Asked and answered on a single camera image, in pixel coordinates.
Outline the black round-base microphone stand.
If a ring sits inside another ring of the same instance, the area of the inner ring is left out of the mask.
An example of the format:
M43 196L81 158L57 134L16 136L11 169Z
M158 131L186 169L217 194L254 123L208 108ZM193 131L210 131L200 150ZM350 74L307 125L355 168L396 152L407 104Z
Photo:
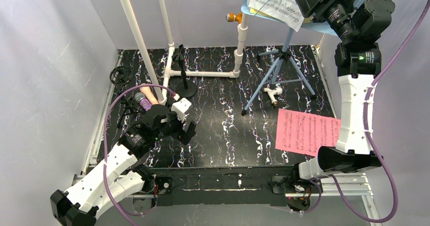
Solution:
M180 44L175 50L174 54L172 55L172 62L177 64L181 69L180 76L182 82L176 86L175 92L183 98L191 99L195 97L198 92L198 87L194 82L187 79L187 74L185 71L185 50L183 44Z

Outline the pink microphone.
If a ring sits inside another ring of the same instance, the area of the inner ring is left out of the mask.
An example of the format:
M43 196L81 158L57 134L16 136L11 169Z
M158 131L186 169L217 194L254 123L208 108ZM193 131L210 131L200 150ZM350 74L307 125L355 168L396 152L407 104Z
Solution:
M152 105L159 104L150 87L140 87L139 90Z

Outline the pink sheet music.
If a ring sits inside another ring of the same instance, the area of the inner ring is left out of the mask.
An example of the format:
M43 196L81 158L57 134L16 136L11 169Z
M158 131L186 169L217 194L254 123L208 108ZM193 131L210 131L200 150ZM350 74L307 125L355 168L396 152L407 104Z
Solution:
M320 147L336 146L340 127L339 119L280 109L275 148L315 157Z

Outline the yellow sheet music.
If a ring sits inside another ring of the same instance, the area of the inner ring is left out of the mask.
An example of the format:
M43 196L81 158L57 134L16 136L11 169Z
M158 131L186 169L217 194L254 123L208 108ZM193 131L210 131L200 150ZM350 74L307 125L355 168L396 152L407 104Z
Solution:
M262 17L262 18L265 18L265 19L269 19L269 20L273 20L273 21L279 21L279 19L274 18L274 17L272 17L272 16L270 16L268 14L265 14L263 12L258 12L258 10L254 9L254 8L250 8L249 12L252 15L254 15L254 16L259 16L259 17ZM311 23L311 18L305 18L304 21L303 21L303 23Z

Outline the purple glitter microphone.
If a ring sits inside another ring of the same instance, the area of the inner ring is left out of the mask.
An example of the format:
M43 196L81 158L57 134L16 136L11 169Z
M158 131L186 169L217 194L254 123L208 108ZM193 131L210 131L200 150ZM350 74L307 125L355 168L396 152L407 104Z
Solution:
M145 110L148 111L151 107L152 104L151 102L146 98L144 93L138 92L134 95L134 99L136 102L139 103L139 105Z

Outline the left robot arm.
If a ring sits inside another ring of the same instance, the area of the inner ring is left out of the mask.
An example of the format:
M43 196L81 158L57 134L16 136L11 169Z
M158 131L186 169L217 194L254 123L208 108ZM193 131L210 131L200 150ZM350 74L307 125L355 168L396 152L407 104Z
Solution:
M52 213L61 225L95 225L114 204L142 191L154 181L154 173L135 163L154 148L161 138L172 137L186 145L196 134L196 123L184 123L191 103L183 98L167 107L152 105L132 124L107 155L79 182L50 197Z

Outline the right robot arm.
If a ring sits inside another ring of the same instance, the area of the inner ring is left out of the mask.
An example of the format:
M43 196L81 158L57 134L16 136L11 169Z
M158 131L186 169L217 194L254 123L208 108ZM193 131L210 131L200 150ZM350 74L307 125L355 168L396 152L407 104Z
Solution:
M322 146L317 156L295 165L297 179L362 172L381 166L370 143L374 80L381 73L377 43L390 26L392 0L295 0L302 15L326 22L340 38L335 64L341 89L341 127L334 147Z

